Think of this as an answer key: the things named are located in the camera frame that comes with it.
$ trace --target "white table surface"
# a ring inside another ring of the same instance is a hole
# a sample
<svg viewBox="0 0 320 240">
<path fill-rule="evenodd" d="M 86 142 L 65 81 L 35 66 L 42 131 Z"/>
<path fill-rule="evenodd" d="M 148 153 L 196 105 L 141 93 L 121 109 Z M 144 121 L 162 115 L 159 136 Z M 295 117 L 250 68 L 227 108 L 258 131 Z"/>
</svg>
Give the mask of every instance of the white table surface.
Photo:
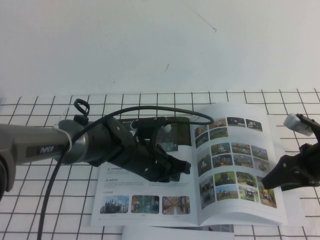
<svg viewBox="0 0 320 240">
<path fill-rule="evenodd" d="M 200 110 L 216 102 L 255 104 L 271 115 L 286 154 L 295 155 L 304 143 L 314 144 L 314 135 L 306 137 L 283 126 L 288 113 L 302 113 L 320 123 L 320 93 L 298 90 L 267 92 L 202 92 L 166 94 L 74 95 L 55 97 L 10 97 L 0 103 L 0 123 L 52 127 L 71 105 L 66 116 L 73 119 L 76 98 L 90 103 L 91 121 L 121 108 L 156 105 Z M 121 118 L 150 117 L 166 113 L 141 110 Z M 48 180 L 55 167 L 52 159 L 17 166 L 13 189 L 0 202 L 0 239 L 36 239 L 40 210 Z M 88 164 L 62 166 L 53 185 L 45 217 L 44 240 L 120 240 L 122 226 L 90 227 L 91 212 L 98 179 L 98 168 Z M 298 190 L 308 227 L 234 226 L 236 240 L 317 240 L 320 239 L 320 188 Z"/>
</svg>

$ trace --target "robotic arm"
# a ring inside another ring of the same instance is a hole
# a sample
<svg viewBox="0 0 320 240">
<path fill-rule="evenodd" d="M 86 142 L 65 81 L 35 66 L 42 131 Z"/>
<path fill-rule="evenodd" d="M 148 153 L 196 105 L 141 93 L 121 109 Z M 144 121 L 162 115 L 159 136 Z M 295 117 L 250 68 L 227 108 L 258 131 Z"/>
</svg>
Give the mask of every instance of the robotic arm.
<svg viewBox="0 0 320 240">
<path fill-rule="evenodd" d="M 79 104 L 86 107 L 84 111 Z M 156 143 L 158 131 L 165 131 L 170 124 L 182 123 L 165 117 L 140 118 L 132 122 L 135 135 L 125 129 L 114 117 L 103 117 L 90 122 L 90 106 L 81 99 L 74 106 L 83 114 L 73 120 L 62 120 L 58 129 L 38 128 L 0 124 L 0 200 L 5 191 L 13 187 L 16 165 L 48 158 L 58 160 L 68 147 L 68 135 L 80 137 L 62 159 L 62 164 L 86 162 L 98 167 L 104 162 L 133 172 L 151 182 L 167 183 L 179 181 L 181 173 L 190 174 L 191 164 L 168 155 Z M 188 110 L 161 107 L 139 106 L 122 110 L 128 112 L 139 109 L 158 109 L 196 114 L 210 122 L 190 122 L 189 124 L 210 124 L 213 119 L 207 115 Z"/>
<path fill-rule="evenodd" d="M 302 145 L 295 156 L 283 155 L 274 169 L 262 179 L 266 189 L 281 187 L 282 191 L 320 186 L 320 125 L 302 114 L 289 114 L 284 125 L 298 133 L 314 133 L 317 143 Z"/>
</svg>

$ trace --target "image thumbnail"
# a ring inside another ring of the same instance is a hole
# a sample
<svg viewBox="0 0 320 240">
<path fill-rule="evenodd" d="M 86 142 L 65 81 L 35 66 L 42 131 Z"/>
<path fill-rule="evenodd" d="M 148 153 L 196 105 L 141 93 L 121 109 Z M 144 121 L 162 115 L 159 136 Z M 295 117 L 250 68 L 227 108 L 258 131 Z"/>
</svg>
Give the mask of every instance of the image thumbnail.
<svg viewBox="0 0 320 240">
<path fill-rule="evenodd" d="M 202 135 L 200 135 L 198 138 L 195 139 L 195 148 L 197 149 L 202 144 L 208 142 L 208 140 L 209 140 L 208 133 L 207 132 L 203 133 Z"/>
<path fill-rule="evenodd" d="M 260 196 L 260 202 L 263 205 L 267 205 L 273 208 L 277 208 L 276 203 L 276 197 L 275 192 L 273 189 L 265 189 L 263 183 L 262 183 L 262 177 L 257 176 L 256 177 L 258 182 L 258 189 L 259 189 L 259 196 Z"/>
<path fill-rule="evenodd" d="M 200 188 L 200 199 L 201 199 L 201 209 L 204 209 L 209 204 L 216 201 L 215 199 L 215 189 L 214 189 L 214 178 L 209 176 L 205 178 L 199 184 Z"/>
<path fill-rule="evenodd" d="M 214 156 L 212 158 L 212 165 L 214 168 L 226 167 L 226 166 L 233 165 L 231 154 Z"/>
<path fill-rule="evenodd" d="M 252 162 L 251 156 L 241 155 L 241 154 L 233 154 L 234 165 L 254 168 L 254 164 Z"/>
<path fill-rule="evenodd" d="M 159 196 L 133 195 L 131 212 L 134 214 L 158 214 Z"/>
<path fill-rule="evenodd" d="M 239 195 L 243 200 L 259 202 L 259 194 L 256 188 L 250 186 L 239 186 Z"/>
<path fill-rule="evenodd" d="M 209 125 L 209 129 L 215 129 L 220 127 L 226 127 L 227 121 L 225 118 L 214 119 L 214 122 Z"/>
<path fill-rule="evenodd" d="M 219 155 L 219 154 L 229 154 L 231 153 L 230 144 L 228 142 L 219 143 L 211 146 L 211 154 Z"/>
<path fill-rule="evenodd" d="M 162 213 L 165 215 L 181 215 L 190 213 L 188 196 L 164 196 L 162 198 Z"/>
<path fill-rule="evenodd" d="M 216 186 L 225 184 L 235 184 L 236 176 L 233 171 L 225 171 L 214 175 L 214 182 Z"/>
<path fill-rule="evenodd" d="M 238 190 L 237 185 L 226 185 L 226 186 L 219 186 L 216 188 L 216 199 L 218 201 L 225 200 L 225 199 L 237 199 Z"/>
<path fill-rule="evenodd" d="M 209 151 L 210 151 L 209 148 L 205 148 L 196 155 L 199 177 L 205 172 L 212 169 L 211 156 Z"/>
<path fill-rule="evenodd" d="M 260 171 L 267 172 L 267 173 L 270 172 L 269 162 L 265 160 L 254 157 L 253 165 L 255 169 L 258 169 Z"/>
<path fill-rule="evenodd" d="M 254 157 L 264 159 L 264 160 L 269 160 L 267 150 L 257 146 L 253 146 L 253 145 L 251 145 L 251 149 L 252 149 L 252 155 Z"/>
<path fill-rule="evenodd" d="M 246 127 L 246 123 L 243 118 L 230 116 L 230 117 L 227 117 L 226 119 L 229 126 L 242 127 L 242 128 Z"/>
<path fill-rule="evenodd" d="M 249 128 L 249 129 L 254 129 L 254 130 L 257 130 L 259 132 L 262 132 L 262 125 L 260 122 L 258 121 L 253 121 L 253 120 L 250 120 L 250 119 L 246 119 L 246 126 Z"/>
<path fill-rule="evenodd" d="M 233 142 L 233 143 L 231 143 L 231 146 L 232 146 L 232 152 L 235 154 L 251 155 L 249 144 Z"/>
<path fill-rule="evenodd" d="M 208 126 L 200 125 L 194 130 L 194 137 L 197 138 L 199 135 L 203 134 L 206 131 L 208 131 Z"/>
<path fill-rule="evenodd" d="M 225 137 L 228 137 L 228 130 L 226 127 L 216 128 L 211 130 L 209 134 L 210 134 L 210 140 L 225 138 Z"/>
<path fill-rule="evenodd" d="M 248 185 L 255 188 L 257 187 L 257 180 L 250 173 L 237 171 L 236 179 L 238 180 L 238 184 Z"/>
<path fill-rule="evenodd" d="M 129 208 L 129 196 L 104 196 L 102 198 L 101 214 L 126 214 Z"/>
</svg>

